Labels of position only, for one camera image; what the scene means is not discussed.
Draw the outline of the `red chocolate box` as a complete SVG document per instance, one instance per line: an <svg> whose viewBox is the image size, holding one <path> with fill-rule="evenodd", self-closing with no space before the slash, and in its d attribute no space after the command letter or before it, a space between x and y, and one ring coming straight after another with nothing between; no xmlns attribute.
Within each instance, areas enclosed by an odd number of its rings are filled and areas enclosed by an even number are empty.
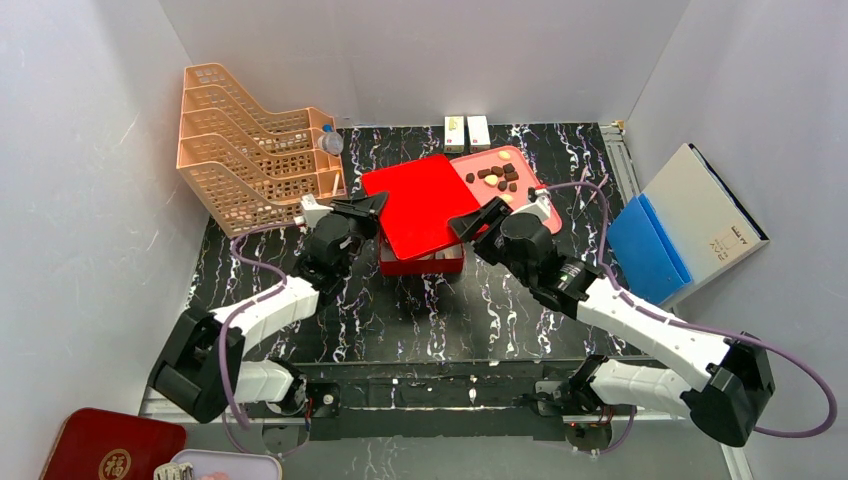
<svg viewBox="0 0 848 480"><path fill-rule="evenodd" d="M384 276L455 274L463 270L465 249L454 245L413 260L399 260L383 234L378 236L378 263Z"/></svg>

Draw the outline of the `red tin lid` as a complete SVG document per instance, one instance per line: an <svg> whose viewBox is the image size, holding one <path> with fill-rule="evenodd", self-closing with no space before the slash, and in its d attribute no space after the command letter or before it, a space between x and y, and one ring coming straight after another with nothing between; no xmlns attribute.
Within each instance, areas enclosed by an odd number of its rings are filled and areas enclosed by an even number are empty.
<svg viewBox="0 0 848 480"><path fill-rule="evenodd" d="M448 157L438 154L362 175L369 195L386 192L380 225L395 256L414 260L459 243L449 226L480 204Z"/></svg>

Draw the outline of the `pink plastic tray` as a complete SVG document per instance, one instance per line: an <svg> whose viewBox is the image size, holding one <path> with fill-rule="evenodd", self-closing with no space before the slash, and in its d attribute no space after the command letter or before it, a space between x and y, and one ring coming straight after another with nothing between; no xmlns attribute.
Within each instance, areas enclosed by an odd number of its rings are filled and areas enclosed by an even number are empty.
<svg viewBox="0 0 848 480"><path fill-rule="evenodd" d="M509 160L498 157L500 150L506 150L511 154ZM516 147L503 146L459 158L450 161L451 166L459 175L461 183L466 186L478 203L483 206L492 198L500 197L501 194L510 194L513 201L508 205L514 211L524 210L528 203L528 189L543 186L537 179L523 153ZM468 173L475 175L473 183L465 181ZM499 178L496 186L489 186L484 182L487 175L494 174ZM516 192L510 192L508 186L511 183L517 185ZM552 205L551 217L543 223L553 234L562 228L562 220L554 211Z"/></svg>

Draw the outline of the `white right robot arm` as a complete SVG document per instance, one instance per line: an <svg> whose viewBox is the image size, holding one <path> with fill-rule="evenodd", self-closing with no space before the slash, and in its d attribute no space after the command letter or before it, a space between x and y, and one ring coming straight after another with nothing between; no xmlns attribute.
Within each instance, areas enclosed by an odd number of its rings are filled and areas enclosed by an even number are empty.
<svg viewBox="0 0 848 480"><path fill-rule="evenodd" d="M775 390L757 338L730 339L666 317L599 268L559 249L536 215L516 213L500 198L448 224L479 258L506 267L545 308L611 333L659 363L638 366L591 355L537 400L585 412L643 407L685 417L722 444L747 443Z"/></svg>

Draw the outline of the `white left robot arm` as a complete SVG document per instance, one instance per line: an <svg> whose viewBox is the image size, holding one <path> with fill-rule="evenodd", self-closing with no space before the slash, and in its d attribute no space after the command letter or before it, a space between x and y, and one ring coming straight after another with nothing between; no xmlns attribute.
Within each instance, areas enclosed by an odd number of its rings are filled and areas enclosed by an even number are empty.
<svg viewBox="0 0 848 480"><path fill-rule="evenodd" d="M319 203L311 194L300 200L293 223L309 232L291 273L241 254L243 236L231 243L242 264L267 270L279 280L235 304L206 310L186 308L155 360L147 385L199 423L231 412L248 424L244 403L306 402L293 390L304 379L281 360L247 361L244 356L272 334L307 319L329 305L346 284L362 246L379 231L386 192L352 200Z"/></svg>

